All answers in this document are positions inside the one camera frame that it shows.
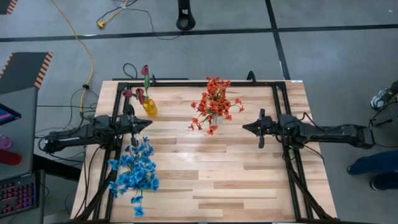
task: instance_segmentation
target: keyboard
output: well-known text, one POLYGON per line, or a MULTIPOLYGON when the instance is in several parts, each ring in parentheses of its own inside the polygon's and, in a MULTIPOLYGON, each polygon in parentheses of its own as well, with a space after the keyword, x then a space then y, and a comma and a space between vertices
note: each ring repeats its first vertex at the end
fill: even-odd
POLYGON ((39 206, 40 173, 0 182, 0 218, 39 206))

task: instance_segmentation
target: monitor screen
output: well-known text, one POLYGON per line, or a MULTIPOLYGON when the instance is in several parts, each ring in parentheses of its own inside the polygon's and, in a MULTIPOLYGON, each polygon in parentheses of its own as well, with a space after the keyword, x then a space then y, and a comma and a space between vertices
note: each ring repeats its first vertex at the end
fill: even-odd
POLYGON ((21 118, 21 115, 0 103, 0 125, 21 118))

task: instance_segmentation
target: orange flower bouquet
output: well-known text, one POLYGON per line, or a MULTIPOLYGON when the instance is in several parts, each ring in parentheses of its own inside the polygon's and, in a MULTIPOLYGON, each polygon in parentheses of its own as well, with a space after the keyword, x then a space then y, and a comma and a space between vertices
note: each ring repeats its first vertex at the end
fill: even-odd
POLYGON ((206 80, 209 81, 207 84, 207 93, 204 92, 201 94, 201 101, 198 106, 197 102, 191 104, 191 107, 200 112, 200 114, 197 118, 192 118, 192 124, 188 128, 194 130, 197 127, 199 130, 202 130, 203 123, 209 122, 207 134, 213 135, 214 131, 218 128, 217 124, 215 124, 218 117, 232 120, 229 109, 232 106, 237 106, 240 113, 244 111, 244 108, 239 98, 235 99, 233 104, 230 100, 226 99, 226 88, 231 86, 231 81, 228 80, 225 82, 220 80, 220 78, 212 79, 210 77, 206 77, 206 80), (199 121, 200 116, 205 117, 205 119, 199 121))

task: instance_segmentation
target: wooden table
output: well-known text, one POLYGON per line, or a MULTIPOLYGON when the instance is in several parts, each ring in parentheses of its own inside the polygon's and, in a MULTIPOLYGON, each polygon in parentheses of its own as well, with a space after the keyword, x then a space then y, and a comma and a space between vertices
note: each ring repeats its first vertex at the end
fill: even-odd
MULTIPOLYGON (((104 82, 96 114, 111 116, 118 82, 104 82)), ((304 85, 286 82, 292 114, 310 114, 304 85)), ((227 98, 239 97, 245 111, 231 109, 232 121, 224 121, 213 136, 205 129, 188 129, 195 111, 191 102, 199 101, 204 87, 151 87, 150 97, 159 110, 156 118, 146 116, 142 106, 131 100, 136 116, 154 122, 141 136, 149 136, 155 148, 152 160, 157 164, 160 189, 144 193, 142 206, 145 217, 135 218, 130 204, 134 192, 128 192, 113 202, 111 222, 271 222, 295 221, 292 198, 282 145, 266 136, 264 149, 258 148, 258 138, 242 128, 258 118, 266 109, 276 121, 275 104, 270 87, 229 87, 227 98)), ((130 136, 125 136, 125 148, 130 136)), ((318 144, 310 147, 319 150, 318 144)), ((86 163, 98 146, 88 146, 86 163)), ((301 149, 309 191, 331 216, 336 216, 333 199, 322 160, 313 152, 301 149)), ((104 151, 93 159, 88 191, 89 201, 98 188, 104 151)), ((81 173, 72 218, 85 193, 84 172, 81 173)), ((297 189, 302 216, 305 216, 302 194, 297 189)), ((108 191, 101 203, 99 217, 104 217, 108 191)))

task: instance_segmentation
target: person's leg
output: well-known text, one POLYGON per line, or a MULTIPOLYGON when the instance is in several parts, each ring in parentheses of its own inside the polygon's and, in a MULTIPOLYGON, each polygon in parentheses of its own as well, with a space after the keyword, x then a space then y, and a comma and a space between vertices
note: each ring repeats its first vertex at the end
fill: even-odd
POLYGON ((391 84, 390 88, 380 90, 371 100, 371 107, 375 110, 383 108, 394 95, 398 94, 398 81, 391 84))
POLYGON ((398 189, 398 173, 378 174, 371 181, 371 187, 374 190, 398 189))
POLYGON ((348 173, 351 175, 368 172, 381 174, 395 170, 398 170, 398 151, 380 152, 372 156, 362 157, 348 167, 348 173))

